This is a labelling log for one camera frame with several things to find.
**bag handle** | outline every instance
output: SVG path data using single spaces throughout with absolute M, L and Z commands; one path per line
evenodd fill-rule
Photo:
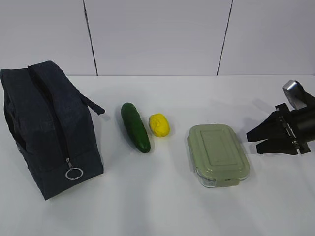
M 82 102 L 86 104 L 87 106 L 89 106 L 96 114 L 101 115 L 105 113 L 105 110 L 103 108 L 101 108 L 99 105 L 92 102 L 90 99 L 88 99 L 86 96 L 84 96 L 80 92 L 79 92 L 79 96 Z

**green cucumber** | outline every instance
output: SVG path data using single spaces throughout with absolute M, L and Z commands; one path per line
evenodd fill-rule
M 143 153 L 151 150 L 150 140 L 147 131 L 142 123 L 141 117 L 132 103 L 125 103 L 121 110 L 127 134 L 134 145 Z

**lemon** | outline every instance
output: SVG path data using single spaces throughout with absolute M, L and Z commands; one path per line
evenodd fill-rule
M 149 125 L 153 134 L 157 137 L 165 137 L 171 131 L 167 119 L 162 114 L 150 116 Z

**metal ring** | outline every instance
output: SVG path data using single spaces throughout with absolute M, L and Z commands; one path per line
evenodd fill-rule
M 69 173 L 70 171 L 73 171 L 73 170 L 79 170 L 79 171 L 81 172 L 80 176 L 78 176 L 78 177 L 76 177 L 76 178 L 69 178 L 69 177 L 68 177 L 68 173 Z M 66 177 L 68 180 L 77 180 L 77 179 L 81 178 L 82 175 L 83 175 L 83 171 L 82 171 L 80 168 L 77 168 L 77 167 L 71 168 L 70 170 L 68 170 L 68 171 L 65 173 L 65 177 Z

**plastic lid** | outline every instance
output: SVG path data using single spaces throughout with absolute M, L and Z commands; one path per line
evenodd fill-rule
M 201 177 L 226 181 L 228 186 L 229 181 L 245 179 L 249 174 L 249 162 L 231 127 L 225 124 L 196 125 L 190 129 L 188 142 Z

